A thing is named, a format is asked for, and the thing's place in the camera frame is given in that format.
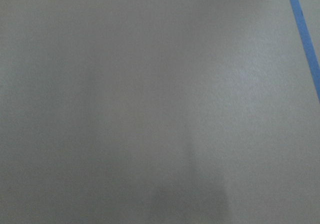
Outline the blue tape line left side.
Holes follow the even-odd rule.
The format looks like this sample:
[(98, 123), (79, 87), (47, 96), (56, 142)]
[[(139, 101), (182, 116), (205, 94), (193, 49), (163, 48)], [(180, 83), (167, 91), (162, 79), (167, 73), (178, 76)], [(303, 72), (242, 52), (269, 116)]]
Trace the blue tape line left side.
[(312, 76), (317, 98), (320, 100), (320, 66), (314, 49), (314, 45), (308, 30), (308, 26), (305, 20), (305, 16), (300, 4), (300, 0), (289, 0), (292, 8), (297, 29), (300, 35), (301, 43), (304, 49), (306, 60), (309, 66), (309, 70)]

